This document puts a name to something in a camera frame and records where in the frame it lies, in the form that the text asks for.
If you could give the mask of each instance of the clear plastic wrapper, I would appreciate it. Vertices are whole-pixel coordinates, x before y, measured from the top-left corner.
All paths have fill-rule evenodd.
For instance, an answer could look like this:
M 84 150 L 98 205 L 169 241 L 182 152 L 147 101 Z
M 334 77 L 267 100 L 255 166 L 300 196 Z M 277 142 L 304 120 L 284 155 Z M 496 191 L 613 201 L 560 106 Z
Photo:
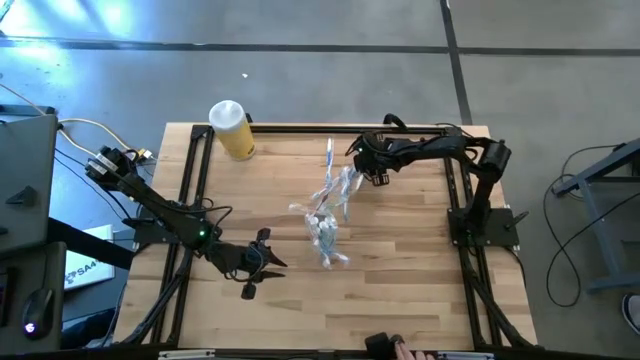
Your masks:
M 311 204 L 297 203 L 289 205 L 289 210 L 304 214 L 304 221 L 311 237 L 313 247 L 321 256 L 322 266 L 331 269 L 331 260 L 336 259 L 343 265 L 349 263 L 349 257 L 336 249 L 338 239 L 338 221 L 333 215 L 335 208 L 342 208 L 344 221 L 349 220 L 348 201 L 362 184 L 363 175 L 353 165 L 344 166 L 337 177 L 331 175 L 333 167 L 333 138 L 327 142 L 327 172 L 324 187 L 311 195 Z

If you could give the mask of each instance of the wooden table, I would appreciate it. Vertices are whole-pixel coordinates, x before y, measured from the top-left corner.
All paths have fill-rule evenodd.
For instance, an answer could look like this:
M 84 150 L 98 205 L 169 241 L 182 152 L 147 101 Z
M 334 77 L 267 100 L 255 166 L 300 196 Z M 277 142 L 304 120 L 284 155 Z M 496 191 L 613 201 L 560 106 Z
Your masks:
M 153 188 L 167 199 L 178 197 L 193 125 L 167 124 L 153 180 Z M 489 135 L 485 126 L 464 129 L 474 136 Z M 354 137 L 334 136 L 336 172 L 349 162 L 342 154 Z M 241 284 L 224 280 L 204 258 L 194 261 L 181 347 L 364 349 L 365 337 L 386 331 L 403 335 L 414 348 L 472 348 L 460 262 L 448 238 L 445 213 L 450 205 L 442 160 L 392 172 L 385 187 L 363 183 L 350 201 L 350 222 L 339 220 L 338 249 L 351 264 L 327 271 L 312 250 L 302 215 L 288 211 L 291 202 L 307 204 L 322 187 L 327 136 L 255 134 L 255 141 L 254 158 L 236 162 L 216 140 L 205 196 L 216 205 L 234 207 L 221 224 L 224 241 L 247 244 L 257 230 L 271 228 L 269 243 L 289 265 L 276 269 L 286 277 L 258 284 L 256 298 L 245 301 L 240 299 Z M 500 185 L 494 187 L 492 204 L 504 204 Z M 166 252 L 167 246 L 153 245 L 135 258 L 116 339 L 132 332 L 158 296 Z M 486 252 L 496 301 L 535 343 L 517 262 L 503 249 Z M 173 307 L 172 300 L 165 334 Z M 484 306 L 478 308 L 489 339 Z

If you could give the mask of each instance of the black cable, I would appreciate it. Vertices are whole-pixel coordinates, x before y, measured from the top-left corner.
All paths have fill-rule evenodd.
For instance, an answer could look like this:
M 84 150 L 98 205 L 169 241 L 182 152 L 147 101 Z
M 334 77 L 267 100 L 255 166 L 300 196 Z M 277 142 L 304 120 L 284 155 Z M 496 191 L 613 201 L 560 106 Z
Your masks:
M 569 161 L 571 161 L 571 159 L 580 154 L 581 152 L 585 152 L 588 150 L 596 150 L 596 149 L 609 149 L 609 148 L 614 148 L 618 145 L 598 145 L 598 146 L 589 146 L 586 148 L 582 148 L 574 153 L 572 153 L 571 155 L 569 155 L 569 157 L 567 157 L 567 160 L 565 160 L 564 164 L 562 164 L 562 169 L 560 170 L 560 174 L 567 174 L 567 166 L 569 165 Z M 574 194 L 573 192 L 569 192 L 567 194 L 567 196 L 569 196 L 570 198 L 574 199 L 574 200 L 578 200 L 578 201 L 582 201 L 582 196 L 578 196 L 576 194 Z
M 249 281 L 253 280 L 253 278 L 255 278 L 258 274 L 260 274 L 260 272 L 262 270 L 264 270 L 265 267 L 267 267 L 267 263 L 268 262 L 265 261 L 264 256 L 262 256 L 262 254 L 260 253 L 260 250 L 256 249 L 252 245 L 249 245 L 248 248 L 253 250 L 253 251 L 255 251 L 256 254 L 258 254 L 258 256 L 260 256 L 260 266 L 258 266 L 258 270 L 256 270 L 253 274 L 249 275 L 246 279 L 238 279 L 238 277 L 237 277 L 238 270 L 234 269 L 233 271 L 229 271 L 228 273 L 224 274 L 224 278 L 225 279 L 233 280 L 233 281 L 239 282 L 239 283 L 246 283 L 246 282 L 249 282 Z M 228 268 L 227 261 L 224 259 L 224 257 L 221 257 L 221 259 L 225 263 L 225 267 Z
M 522 281 L 524 282 L 524 287 L 525 289 L 527 288 L 527 275 L 524 273 L 524 266 L 522 265 L 522 260 L 520 260 L 520 257 L 518 256 L 518 254 L 516 254 L 515 251 L 513 251 L 512 248 L 505 246 L 504 247 L 505 250 L 507 250 L 511 255 L 513 255 L 513 258 L 516 259 L 516 261 L 518 262 L 518 265 L 520 265 L 520 272 L 522 273 Z
M 84 164 L 83 164 L 83 163 L 81 163 L 80 161 L 78 161 L 78 160 L 76 160 L 76 159 L 72 158 L 71 156 L 69 156 L 69 155 L 67 155 L 67 154 L 63 153 L 62 151 L 60 151 L 60 150 L 58 150 L 58 149 L 55 149 L 55 150 L 56 150 L 60 155 L 62 155 L 62 156 L 64 156 L 64 157 L 66 157 L 67 159 L 69 159 L 69 160 L 71 160 L 71 161 L 75 162 L 76 164 L 78 164 L 78 165 L 80 165 L 80 166 L 82 166 L 82 167 L 84 168 Z
M 211 200 L 210 198 L 202 198 L 202 200 L 207 200 L 211 204 L 209 207 L 213 207 L 213 200 Z
M 107 195 L 109 195 L 109 197 L 110 197 L 110 198 L 112 198 L 112 199 L 113 199 L 113 201 L 115 201 L 115 202 L 116 202 L 116 204 L 118 204 L 118 206 L 120 207 L 120 209 L 122 209 L 122 212 L 124 212 L 124 214 L 125 214 L 125 215 L 127 215 L 127 218 L 128 218 L 129 220 L 133 220 L 133 219 L 131 219 L 131 215 L 129 215 L 129 212 L 127 211 L 127 209 L 125 209 L 125 208 L 124 208 L 124 206 L 122 206 L 122 203 L 120 203 L 120 201 L 118 201 L 118 199 L 116 199 L 116 197 L 115 197 L 115 196 L 113 196 L 113 194 L 112 194 L 110 191 L 105 191 L 105 193 L 106 193 Z
M 546 276 L 546 289 L 547 289 L 547 296 L 549 296 L 549 300 L 551 300 L 551 302 L 553 302 L 555 305 L 559 306 L 559 307 L 564 307 L 564 308 L 568 308 L 568 307 L 572 307 L 575 304 L 578 303 L 578 300 L 580 299 L 580 294 L 582 293 L 582 283 L 580 281 L 580 274 L 578 274 L 578 270 L 576 269 L 575 264 L 573 263 L 573 260 L 571 259 L 571 257 L 569 256 L 569 254 L 567 253 L 567 251 L 565 250 L 565 248 L 574 240 L 576 239 L 578 236 L 580 236 L 583 232 L 585 232 L 587 229 L 589 229 L 593 224 L 597 223 L 598 221 L 604 219 L 607 215 L 609 215 L 611 212 L 615 211 L 617 208 L 619 208 L 620 206 L 626 204 L 627 202 L 631 201 L 632 199 L 640 196 L 640 192 L 635 193 L 634 195 L 629 196 L 628 198 L 620 201 L 619 203 L 617 203 L 616 205 L 614 205 L 613 207 L 611 207 L 609 210 L 605 211 L 602 215 L 598 216 L 598 218 L 596 218 L 595 220 L 591 221 L 589 224 L 587 224 L 585 227 L 583 227 L 582 229 L 580 229 L 578 232 L 576 232 L 575 234 L 573 234 L 573 236 L 571 236 L 568 240 L 566 240 L 564 242 L 564 244 L 560 243 L 560 240 L 558 240 L 558 236 L 556 235 L 555 231 L 553 230 L 552 226 L 551 226 L 551 222 L 549 221 L 549 216 L 547 214 L 547 197 L 549 195 L 549 193 L 551 192 L 551 189 L 553 188 L 553 186 L 562 178 L 567 177 L 567 176 L 573 176 L 570 174 L 562 174 L 560 175 L 557 179 L 555 179 L 551 185 L 549 185 L 549 187 L 547 188 L 547 191 L 544 194 L 544 198 L 542 200 L 542 212 L 544 214 L 544 219 L 547 223 L 547 227 L 549 228 L 549 231 L 551 232 L 551 235 L 553 236 L 553 239 L 555 240 L 555 242 L 558 244 L 558 246 L 560 247 L 560 249 L 558 249 L 558 251 L 556 251 L 556 253 L 553 255 L 553 258 L 551 259 L 551 263 L 549 264 L 549 267 L 547 268 L 547 276 Z M 571 269 L 573 270 L 573 273 L 576 276 L 576 280 L 577 280 L 577 292 L 576 295 L 574 297 L 574 299 L 569 302 L 569 303 L 564 303 L 561 304 L 559 302 L 557 302 L 553 295 L 551 294 L 551 289 L 549 288 L 549 279 L 551 277 L 551 269 L 553 268 L 553 265 L 556 261 L 556 259 L 558 258 L 558 255 L 560 255 L 560 253 L 564 254 L 564 256 L 567 258 L 567 261 L 569 261 L 569 265 L 571 265 Z
M 225 212 L 224 215 L 222 215 L 220 217 L 220 219 L 218 219 L 218 221 L 216 221 L 216 223 L 213 225 L 214 228 L 217 228 L 218 225 L 220 225 L 220 223 L 222 222 L 222 220 L 224 220 L 224 218 L 226 218 L 227 216 L 229 216 L 229 214 L 231 214 L 231 212 L 233 211 L 233 206 L 229 206 L 229 205 L 218 206 L 217 209 L 218 210 L 227 209 L 227 212 Z
M 113 317 L 111 318 L 111 322 L 109 323 L 109 328 L 107 329 L 107 333 L 104 335 L 104 339 L 102 339 L 102 343 L 100 344 L 100 347 L 104 347 L 104 345 L 107 343 L 107 339 L 109 339 L 109 334 L 111 334 L 111 332 L 113 331 L 113 328 L 116 325 L 116 320 L 118 319 L 118 315 L 120 313 L 120 304 L 122 302 L 122 299 L 124 298 L 124 289 L 126 289 L 127 287 L 127 283 L 125 282 L 124 285 L 122 286 L 122 290 L 120 290 L 120 295 L 118 295 L 118 302 L 116 302 L 116 310 L 113 312 Z
M 115 176 L 123 184 L 126 184 L 128 187 L 133 189 L 135 192 L 138 192 L 138 190 L 136 189 L 135 186 L 131 185 L 125 178 L 120 176 L 120 174 L 118 174 L 117 172 L 113 171 L 108 166 L 104 165 L 103 163 L 101 163 L 101 162 L 99 162 L 99 161 L 97 161 L 95 159 L 89 159 L 89 161 L 92 161 L 92 162 L 98 164 L 98 166 L 100 166 L 101 168 L 107 170 L 109 172 L 109 174 Z M 152 203 L 154 203 L 154 204 L 156 204 L 158 206 L 161 206 L 161 207 L 163 207 L 165 209 L 169 209 L 171 211 L 175 211 L 175 212 L 180 213 L 180 214 L 202 214 L 204 212 L 210 212 L 210 211 L 216 211 L 216 210 L 222 210 L 222 209 L 230 208 L 230 206 L 218 206 L 218 207 L 202 208 L 201 210 L 183 210 L 183 209 L 179 209 L 179 208 L 177 208 L 175 206 L 167 205 L 167 204 L 165 204 L 163 202 L 156 201 L 155 199 L 149 198 L 148 196 L 146 196 L 146 198 L 147 198 L 147 200 L 149 200 L 149 202 L 152 202 Z
M 107 203 L 107 205 L 109 205 L 109 207 L 111 208 L 111 210 L 114 212 L 114 214 L 116 214 L 116 216 L 118 218 L 120 218 L 122 220 L 122 216 L 120 216 L 120 214 L 118 214 L 118 212 L 116 211 L 116 209 L 113 207 L 113 205 L 111 205 L 111 203 L 109 202 L 109 200 L 107 200 L 107 198 L 105 198 L 104 196 L 102 196 L 102 194 L 100 194 L 98 192 L 98 190 L 96 190 L 93 186 L 91 186 L 91 184 L 89 184 L 84 178 L 82 178 L 82 176 L 78 175 L 75 171 L 73 171 L 73 169 L 71 169 L 67 164 L 63 163 L 62 161 L 60 161 L 60 159 L 58 159 L 57 157 L 53 157 L 54 160 L 56 160 L 60 165 L 64 166 L 65 168 L 67 168 L 67 170 L 71 171 L 71 173 L 73 175 L 75 175 L 78 179 L 82 180 L 83 183 L 85 183 L 89 188 L 91 188 L 91 190 L 93 190 L 93 192 L 96 193 L 96 195 L 100 196 L 102 198 L 102 200 L 104 200 L 104 202 Z
M 460 127 L 459 125 L 456 125 L 456 124 L 452 124 L 452 123 L 435 123 L 434 125 L 448 125 L 448 126 L 451 126 L 451 127 L 454 127 L 456 129 L 460 130 L 467 137 L 470 137 L 470 138 L 474 137 L 473 135 L 471 135 L 468 132 L 464 131 L 464 129 L 462 127 Z
M 140 159 L 140 154 L 138 154 L 138 151 L 137 151 L 137 150 L 134 150 L 134 149 L 128 149 L 128 150 L 125 150 L 125 152 L 124 152 L 124 153 L 125 153 L 125 154 L 133 154 L 133 159 L 132 159 L 131 161 L 133 161 L 134 163 L 135 163 L 136 161 L 138 161 L 138 159 Z

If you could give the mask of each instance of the gray floor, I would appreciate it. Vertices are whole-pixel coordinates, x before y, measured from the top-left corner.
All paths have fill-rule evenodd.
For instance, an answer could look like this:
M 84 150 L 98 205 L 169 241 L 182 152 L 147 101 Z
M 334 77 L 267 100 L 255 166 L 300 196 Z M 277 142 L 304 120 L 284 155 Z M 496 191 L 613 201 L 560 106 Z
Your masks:
M 47 4 L 54 2 L 16 0 L 0 30 L 15 36 L 159 42 L 446 45 L 435 0 Z M 451 0 L 450 5 L 460 46 L 640 46 L 635 21 L 640 5 L 633 0 Z M 37 103 L 55 106 L 61 117 L 102 121 L 129 143 L 154 151 L 165 122 L 205 121 L 208 109 L 225 98 L 241 102 L 257 122 L 379 122 L 385 113 L 394 112 L 411 123 L 460 123 L 448 55 L 51 47 L 2 48 L 0 54 L 3 83 Z M 514 209 L 531 212 L 519 232 L 540 344 L 638 357 L 638 336 L 620 315 L 624 291 L 583 292 L 570 309 L 558 308 L 547 298 L 545 272 L 557 247 L 544 226 L 541 204 L 546 187 L 571 152 L 638 136 L 640 59 L 462 56 L 461 62 L 474 124 L 489 125 L 493 136 L 505 138 L 513 150 L 503 181 L 507 199 Z M 0 103 L 16 100 L 0 93 Z M 70 130 L 93 150 L 115 145 L 97 129 L 74 125 Z M 85 157 L 58 140 L 70 155 Z M 584 154 L 570 170 L 604 154 Z M 59 166 L 53 190 L 51 213 L 60 220 L 80 228 L 119 221 Z M 585 224 L 580 203 L 550 199 L 549 204 L 561 239 Z M 628 207 L 638 205 L 632 202 Z M 604 274 L 591 234 L 569 251 L 583 285 Z M 552 272 L 551 290 L 559 301 L 573 296 L 575 278 L 564 259 Z

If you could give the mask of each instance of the yellow cup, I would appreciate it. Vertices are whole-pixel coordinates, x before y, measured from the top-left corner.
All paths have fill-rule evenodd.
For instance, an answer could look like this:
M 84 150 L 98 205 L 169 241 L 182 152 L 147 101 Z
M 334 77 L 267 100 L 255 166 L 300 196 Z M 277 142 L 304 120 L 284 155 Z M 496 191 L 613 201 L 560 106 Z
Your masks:
M 224 100 L 209 110 L 209 123 L 234 160 L 247 160 L 256 152 L 251 126 L 240 104 Z

